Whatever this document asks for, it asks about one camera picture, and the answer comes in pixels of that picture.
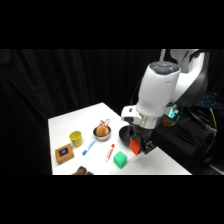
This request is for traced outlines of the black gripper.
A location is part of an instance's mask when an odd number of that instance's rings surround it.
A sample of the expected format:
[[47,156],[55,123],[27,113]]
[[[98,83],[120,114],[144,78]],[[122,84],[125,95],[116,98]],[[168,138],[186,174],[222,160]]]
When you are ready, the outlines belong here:
[[153,129],[145,129],[137,125],[132,126],[133,134],[129,134],[130,143],[136,138],[141,141],[142,152],[147,155],[149,152],[154,150],[156,146],[151,141]]

